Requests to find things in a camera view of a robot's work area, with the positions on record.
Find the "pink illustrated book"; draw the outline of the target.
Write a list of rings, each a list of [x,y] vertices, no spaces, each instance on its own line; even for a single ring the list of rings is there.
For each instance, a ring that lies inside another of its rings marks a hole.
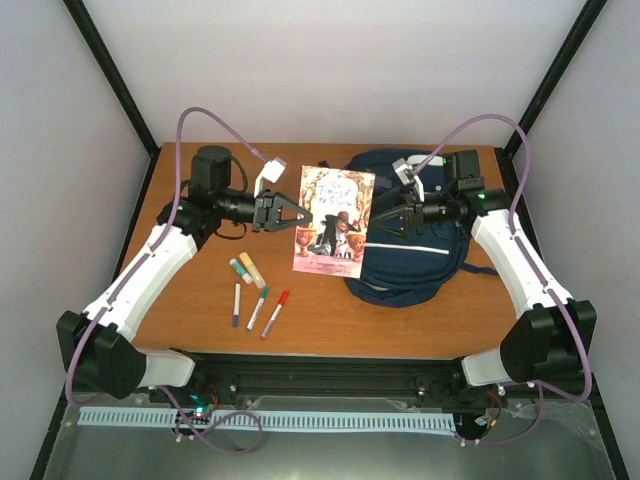
[[[299,204],[312,214],[295,230],[293,270],[361,276],[376,175],[304,166]]]

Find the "navy blue backpack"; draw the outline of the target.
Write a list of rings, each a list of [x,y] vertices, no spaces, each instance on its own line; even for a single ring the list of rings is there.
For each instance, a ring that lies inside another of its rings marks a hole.
[[[374,173],[374,202],[401,183],[392,163],[405,159],[420,164],[430,152],[419,149],[378,148],[354,156],[347,170]],[[445,185],[442,162],[434,158],[419,174],[425,188],[438,190]],[[343,278],[350,293],[365,303],[404,308],[431,300],[459,271],[498,276],[492,267],[466,262],[470,237],[454,220],[424,223],[424,233],[414,229],[404,239],[374,229],[370,220],[359,279]]]

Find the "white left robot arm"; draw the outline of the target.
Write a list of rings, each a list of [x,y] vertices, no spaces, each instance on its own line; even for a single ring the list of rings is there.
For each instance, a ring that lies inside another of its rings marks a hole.
[[[208,378],[199,360],[176,349],[139,350],[133,341],[155,300],[176,273],[217,234],[225,220],[254,232],[277,232],[311,220],[311,213],[280,192],[264,188],[286,168],[280,158],[267,161],[255,187],[231,186],[231,151],[200,148],[191,160],[191,177],[177,183],[167,204],[129,265],[82,312],[66,311],[56,330],[66,368],[65,396],[79,382],[123,399],[141,388],[172,387],[186,402],[201,400]]]

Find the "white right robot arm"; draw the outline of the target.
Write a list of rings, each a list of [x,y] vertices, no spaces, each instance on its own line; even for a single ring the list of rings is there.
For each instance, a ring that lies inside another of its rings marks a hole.
[[[559,375],[581,373],[587,397],[593,382],[587,349],[595,308],[575,300],[551,274],[524,233],[516,199],[486,188],[473,151],[399,158],[391,169],[399,185],[380,201],[397,203],[374,216],[371,225],[382,228],[398,218],[402,226],[395,233],[406,237],[426,224],[459,222],[491,260],[513,304],[517,321],[500,345],[461,359],[466,383],[549,388]]]

